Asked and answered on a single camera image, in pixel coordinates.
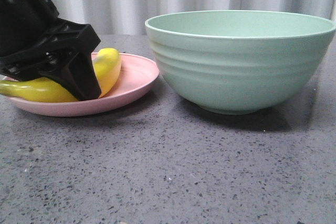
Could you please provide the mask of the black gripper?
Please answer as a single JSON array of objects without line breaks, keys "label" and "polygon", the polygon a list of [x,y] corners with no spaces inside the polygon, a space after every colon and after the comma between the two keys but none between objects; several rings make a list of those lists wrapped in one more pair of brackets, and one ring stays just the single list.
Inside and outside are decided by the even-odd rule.
[{"label": "black gripper", "polygon": [[46,77],[79,101],[95,99],[101,89],[91,54],[100,38],[89,24],[57,18],[50,0],[1,0],[1,74]]}]

